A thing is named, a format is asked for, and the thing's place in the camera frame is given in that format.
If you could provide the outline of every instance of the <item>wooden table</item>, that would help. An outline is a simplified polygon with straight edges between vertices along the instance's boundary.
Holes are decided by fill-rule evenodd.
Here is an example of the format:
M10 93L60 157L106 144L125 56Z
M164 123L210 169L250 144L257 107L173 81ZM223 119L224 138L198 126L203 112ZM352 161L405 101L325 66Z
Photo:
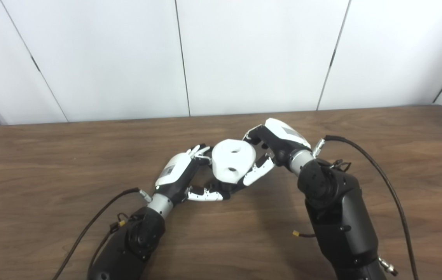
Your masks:
M0 126L0 279L51 279L89 219L120 191L152 193L175 154L215 145L275 117L313 145L325 134L357 142L383 167L406 211L422 280L442 279L442 107L420 106ZM379 236L379 253L411 279L404 235L381 177L351 147L328 143L320 155L352 161ZM210 177L203 170L197 185ZM187 202L166 221L166 234L143 279L334 279L311 232L297 178L272 170L222 202ZM86 278L91 254L116 213L144 205L118 201L89 230L60 279Z

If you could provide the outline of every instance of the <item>cable plug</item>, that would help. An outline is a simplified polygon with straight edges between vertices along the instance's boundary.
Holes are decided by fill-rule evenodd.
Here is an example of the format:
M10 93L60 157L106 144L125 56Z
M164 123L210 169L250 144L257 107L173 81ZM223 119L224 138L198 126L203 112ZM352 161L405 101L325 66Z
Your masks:
M397 271L392 264L389 264L387 261L382 259L381 257L378 257L379 264L383 267L385 272L388 272L394 276L397 276L399 274L399 271Z

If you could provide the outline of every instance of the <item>connector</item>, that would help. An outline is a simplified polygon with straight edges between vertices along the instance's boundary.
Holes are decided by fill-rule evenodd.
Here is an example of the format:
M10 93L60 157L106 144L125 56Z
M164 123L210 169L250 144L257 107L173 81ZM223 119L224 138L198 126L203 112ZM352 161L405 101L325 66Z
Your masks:
M319 142L317 142L317 144L315 145L314 149L313 149L313 157L316 158L317 156L319 156L319 153L321 152L321 149L323 148L324 144L325 144L325 140L322 138L319 140Z
M378 261L379 261L379 264L381 265L381 267L383 267L383 269L385 270L385 272L388 272L394 276L397 276L399 274L399 272L393 267L392 264L389 264L387 261L385 261L381 257L378 257Z
M144 190L140 190L140 195L146 200L147 203L152 202L152 198Z

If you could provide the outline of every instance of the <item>table surface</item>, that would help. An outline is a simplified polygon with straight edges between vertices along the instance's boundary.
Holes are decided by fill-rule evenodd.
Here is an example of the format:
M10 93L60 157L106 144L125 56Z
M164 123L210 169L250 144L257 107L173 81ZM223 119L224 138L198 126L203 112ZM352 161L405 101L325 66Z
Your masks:
M153 184L167 161L200 142L241 138L268 117L315 144L345 136L368 151L395 186L410 225L422 280L442 279L442 107L181 117L0 126L0 279L51 279L84 225L122 190ZM352 161L379 237L379 254L412 279L400 219L381 177L351 147L330 142L320 157ZM211 177L201 170L199 186ZM60 279L86 268L116 213L143 206L137 195L115 203L93 225ZM166 220L166 234L143 279L335 279L312 232L297 178L275 168L222 202L187 201Z

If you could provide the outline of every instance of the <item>white plastic object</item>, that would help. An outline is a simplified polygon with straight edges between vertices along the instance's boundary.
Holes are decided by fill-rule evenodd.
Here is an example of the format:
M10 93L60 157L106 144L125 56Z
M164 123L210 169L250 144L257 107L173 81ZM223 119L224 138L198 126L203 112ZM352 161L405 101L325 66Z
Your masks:
M249 143L226 139L212 150L212 171L216 179L236 184L255 163L256 152Z
M309 142L300 133L278 119L269 118L264 125L278 138L294 141L311 148Z

